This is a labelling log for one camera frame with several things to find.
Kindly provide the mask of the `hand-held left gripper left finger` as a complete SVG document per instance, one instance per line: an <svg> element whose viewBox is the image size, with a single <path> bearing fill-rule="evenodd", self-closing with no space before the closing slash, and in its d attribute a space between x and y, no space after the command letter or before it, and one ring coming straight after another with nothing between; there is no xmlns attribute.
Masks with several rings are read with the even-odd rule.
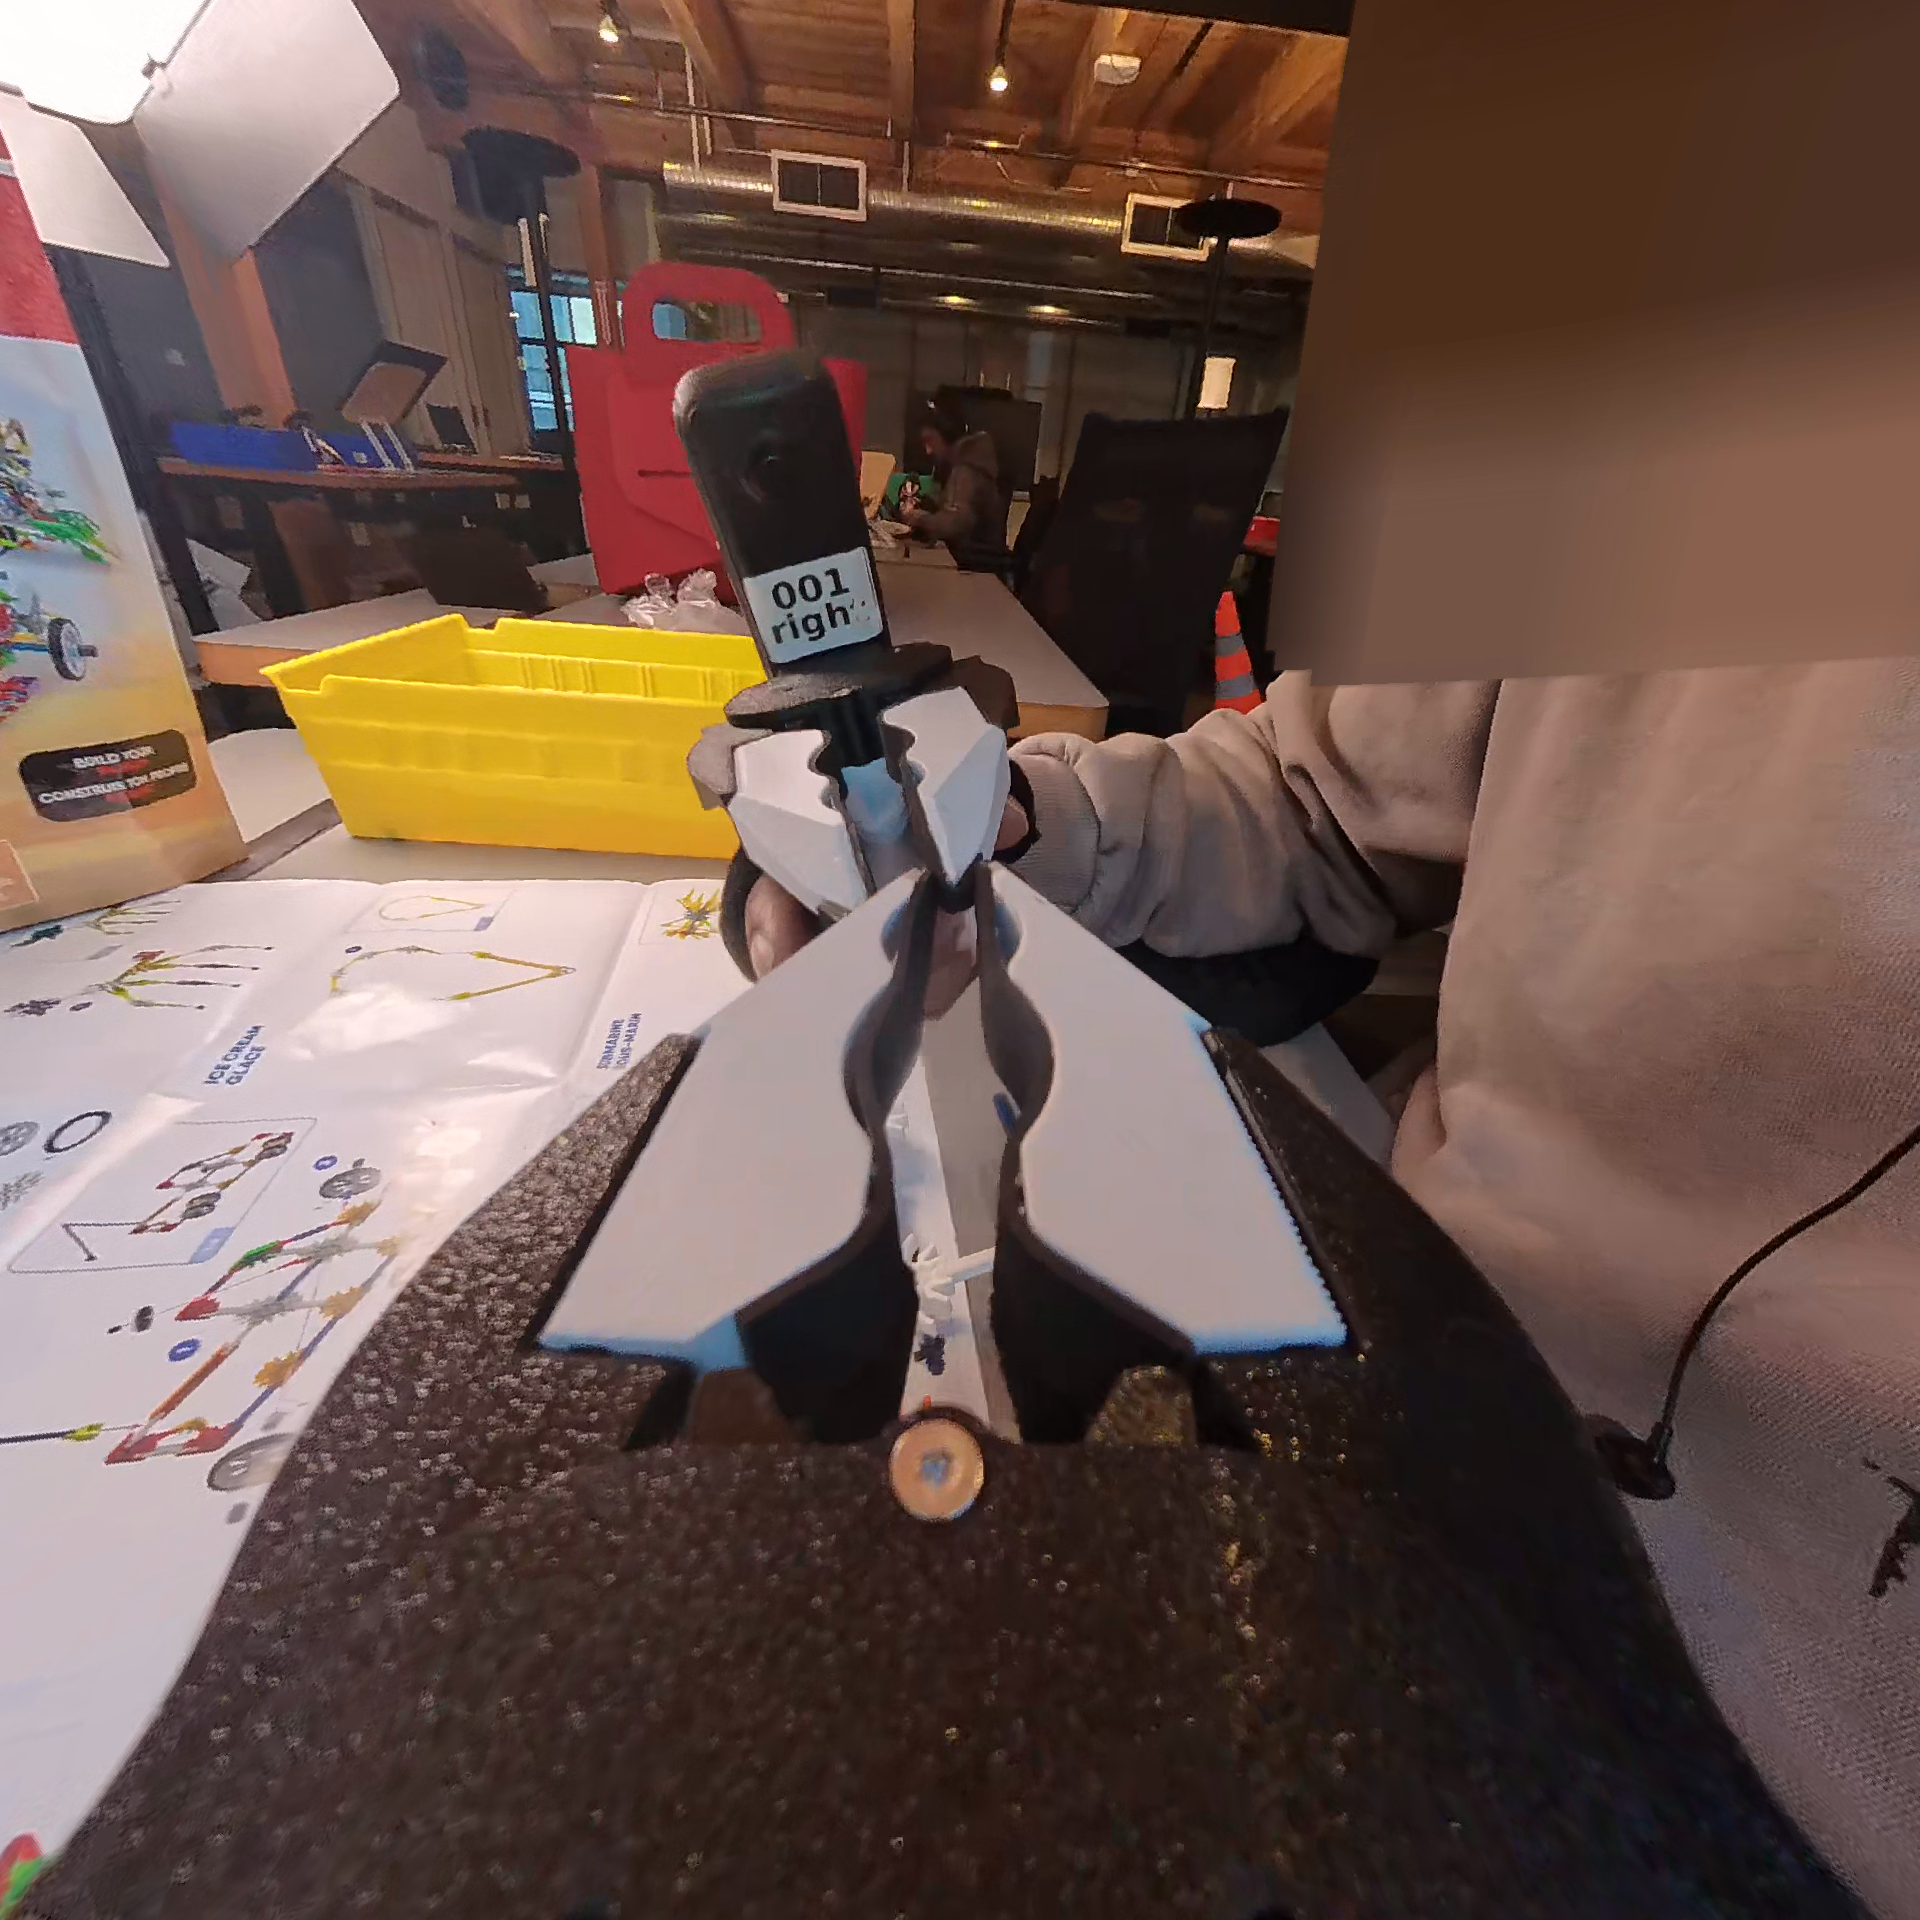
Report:
<svg viewBox="0 0 1920 1920"><path fill-rule="evenodd" d="M895 1420L919 1284L886 1119L936 918L936 880L902 875L706 1023L565 1261L543 1348L749 1372L802 1436Z"/></svg>

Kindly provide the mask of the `red box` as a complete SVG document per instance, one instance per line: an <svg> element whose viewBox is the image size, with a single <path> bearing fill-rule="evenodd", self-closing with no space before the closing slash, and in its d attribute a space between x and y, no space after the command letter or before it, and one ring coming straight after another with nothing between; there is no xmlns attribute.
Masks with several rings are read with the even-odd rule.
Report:
<svg viewBox="0 0 1920 1920"><path fill-rule="evenodd" d="M582 526L604 591L634 595L648 579L714 571L735 600L674 428L684 374L788 350L795 324L778 289L752 271L659 260L619 302L619 345L566 348Z"/></svg>

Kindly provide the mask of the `black rounded object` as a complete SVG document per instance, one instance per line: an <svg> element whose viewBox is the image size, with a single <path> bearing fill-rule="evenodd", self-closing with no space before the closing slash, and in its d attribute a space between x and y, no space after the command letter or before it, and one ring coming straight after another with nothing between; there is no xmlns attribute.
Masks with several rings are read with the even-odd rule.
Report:
<svg viewBox="0 0 1920 1920"><path fill-rule="evenodd" d="M1266 1048L1301 1038L1359 997L1380 961L1323 947L1310 934L1290 943L1213 956L1168 956L1146 941L1117 948L1166 993Z"/></svg>

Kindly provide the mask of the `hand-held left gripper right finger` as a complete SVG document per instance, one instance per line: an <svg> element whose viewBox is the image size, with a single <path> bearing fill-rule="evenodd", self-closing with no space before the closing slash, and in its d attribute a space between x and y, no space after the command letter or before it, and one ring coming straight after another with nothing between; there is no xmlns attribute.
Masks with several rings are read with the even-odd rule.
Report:
<svg viewBox="0 0 1920 1920"><path fill-rule="evenodd" d="M1084 1436L1115 1383L1340 1350L1349 1326L1256 1129L1276 1075L1008 870L975 870L975 983L1014 1107L992 1347L1022 1436Z"/></svg>

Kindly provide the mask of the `black office chair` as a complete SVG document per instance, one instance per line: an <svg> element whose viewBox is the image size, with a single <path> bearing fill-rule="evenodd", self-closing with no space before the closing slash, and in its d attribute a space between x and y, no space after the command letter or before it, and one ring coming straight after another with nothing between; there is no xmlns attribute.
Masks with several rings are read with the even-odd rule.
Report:
<svg viewBox="0 0 1920 1920"><path fill-rule="evenodd" d="M1020 600L1107 702L1107 736L1183 724L1287 425L1290 406L1082 423Z"/></svg>

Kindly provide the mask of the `white instruction sheet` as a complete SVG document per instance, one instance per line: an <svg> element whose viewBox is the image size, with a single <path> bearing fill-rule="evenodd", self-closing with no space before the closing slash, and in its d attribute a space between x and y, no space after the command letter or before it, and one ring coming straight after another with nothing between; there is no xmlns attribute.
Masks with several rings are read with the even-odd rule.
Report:
<svg viewBox="0 0 1920 1920"><path fill-rule="evenodd" d="M3 951L4 1916L451 1230L740 992L718 880L242 880Z"/></svg>

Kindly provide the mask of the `clear plastic bag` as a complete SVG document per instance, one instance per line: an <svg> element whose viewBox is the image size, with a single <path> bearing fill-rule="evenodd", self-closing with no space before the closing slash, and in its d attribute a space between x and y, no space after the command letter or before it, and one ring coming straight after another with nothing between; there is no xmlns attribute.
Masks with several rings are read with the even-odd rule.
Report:
<svg viewBox="0 0 1920 1920"><path fill-rule="evenodd" d="M725 580L708 566L677 579L648 574L642 588L618 603L621 619L648 632L748 635L744 616L725 600Z"/></svg>

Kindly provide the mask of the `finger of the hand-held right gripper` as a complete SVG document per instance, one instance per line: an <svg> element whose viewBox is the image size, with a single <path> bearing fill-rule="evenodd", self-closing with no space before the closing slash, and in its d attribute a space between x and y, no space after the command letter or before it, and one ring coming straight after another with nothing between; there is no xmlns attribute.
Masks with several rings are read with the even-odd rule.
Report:
<svg viewBox="0 0 1920 1920"><path fill-rule="evenodd" d="M763 878L837 921L870 897L874 881L827 749L819 727L708 727L698 740L698 792L727 814Z"/></svg>
<svg viewBox="0 0 1920 1920"><path fill-rule="evenodd" d="M912 696L886 708L885 743L912 846L954 893L996 851L1012 795L1008 737L971 696Z"/></svg>

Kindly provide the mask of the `person's right forearm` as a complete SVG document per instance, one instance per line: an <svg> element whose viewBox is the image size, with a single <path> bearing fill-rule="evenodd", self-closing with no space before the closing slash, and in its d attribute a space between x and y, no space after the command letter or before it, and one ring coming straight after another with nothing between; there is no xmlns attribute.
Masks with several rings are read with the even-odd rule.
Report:
<svg viewBox="0 0 1920 1920"><path fill-rule="evenodd" d="M1178 736L1014 743L1014 873L1100 941L1380 958L1451 923L1498 683L1274 680Z"/></svg>

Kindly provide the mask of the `yellow plastic bin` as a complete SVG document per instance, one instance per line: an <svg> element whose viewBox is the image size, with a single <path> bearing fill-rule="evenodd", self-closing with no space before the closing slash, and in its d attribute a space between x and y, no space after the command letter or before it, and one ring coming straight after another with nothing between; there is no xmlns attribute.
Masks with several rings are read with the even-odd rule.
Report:
<svg viewBox="0 0 1920 1920"><path fill-rule="evenodd" d="M444 613L266 667L347 835L474 848L718 857L688 777L763 680L748 635Z"/></svg>

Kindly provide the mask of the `person's upper body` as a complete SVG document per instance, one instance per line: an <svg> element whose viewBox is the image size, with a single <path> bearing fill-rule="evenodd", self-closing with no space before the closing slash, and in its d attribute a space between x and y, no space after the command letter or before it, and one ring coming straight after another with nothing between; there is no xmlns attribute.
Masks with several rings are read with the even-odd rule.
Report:
<svg viewBox="0 0 1920 1920"><path fill-rule="evenodd" d="M1398 1169L1643 1433L1733 1268L1916 1127L1916 661L1498 687ZM1767 1783L1916 1916L1916 1156L1706 1326L1671 1615Z"/></svg>

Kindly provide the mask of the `white paper on clipboard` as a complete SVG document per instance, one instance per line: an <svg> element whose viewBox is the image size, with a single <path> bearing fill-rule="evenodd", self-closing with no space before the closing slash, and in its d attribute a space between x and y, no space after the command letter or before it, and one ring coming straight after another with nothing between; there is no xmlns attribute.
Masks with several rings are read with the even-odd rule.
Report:
<svg viewBox="0 0 1920 1920"><path fill-rule="evenodd" d="M4 172L40 241L160 268L86 128L126 128L203 252L239 257L398 100L351 3L4 3Z"/></svg>

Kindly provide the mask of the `toy packaging bag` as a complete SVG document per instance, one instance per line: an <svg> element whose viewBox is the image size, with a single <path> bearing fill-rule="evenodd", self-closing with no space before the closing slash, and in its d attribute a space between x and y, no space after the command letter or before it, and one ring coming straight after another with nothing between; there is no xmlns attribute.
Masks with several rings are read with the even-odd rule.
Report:
<svg viewBox="0 0 1920 1920"><path fill-rule="evenodd" d="M242 835L102 399L3 180L3 928L200 880Z"/></svg>

